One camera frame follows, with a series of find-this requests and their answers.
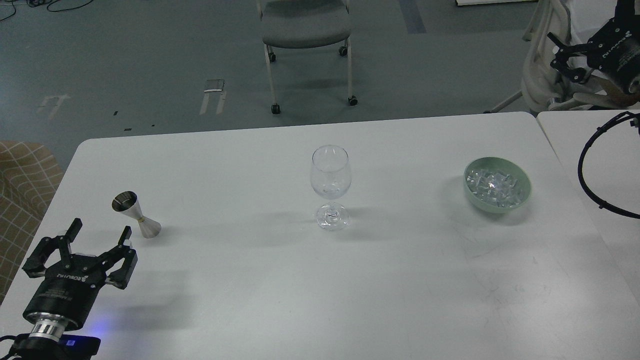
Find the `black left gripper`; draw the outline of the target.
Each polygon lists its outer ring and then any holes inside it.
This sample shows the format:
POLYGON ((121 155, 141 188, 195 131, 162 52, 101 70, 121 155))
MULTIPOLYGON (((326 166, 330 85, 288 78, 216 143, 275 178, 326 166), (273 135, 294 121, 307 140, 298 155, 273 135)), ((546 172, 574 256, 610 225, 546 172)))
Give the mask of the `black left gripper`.
POLYGON ((71 243, 82 227, 82 220, 74 218, 66 232, 42 237, 27 256, 22 266, 27 276, 45 276, 22 313, 29 323, 34 324, 42 315, 52 315, 66 319, 67 331, 80 330, 104 285, 120 290, 128 287, 138 261, 137 251, 128 242, 131 227, 124 227, 116 246, 99 257, 71 253, 71 243), (61 261, 47 269, 45 264, 56 250, 61 261))

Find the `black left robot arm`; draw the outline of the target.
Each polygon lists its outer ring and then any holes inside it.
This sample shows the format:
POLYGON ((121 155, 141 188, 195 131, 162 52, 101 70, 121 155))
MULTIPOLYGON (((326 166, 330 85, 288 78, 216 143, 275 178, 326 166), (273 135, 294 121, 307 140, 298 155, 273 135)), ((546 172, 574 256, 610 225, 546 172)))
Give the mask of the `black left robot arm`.
POLYGON ((1 337, 12 341, 6 360, 90 360, 98 353, 100 338, 74 331, 84 327, 105 285, 126 289, 138 256, 128 244, 130 226, 98 256, 73 253, 71 243, 82 225, 75 218, 63 234, 42 237, 25 260, 27 276, 42 281, 22 313, 32 330, 1 337))

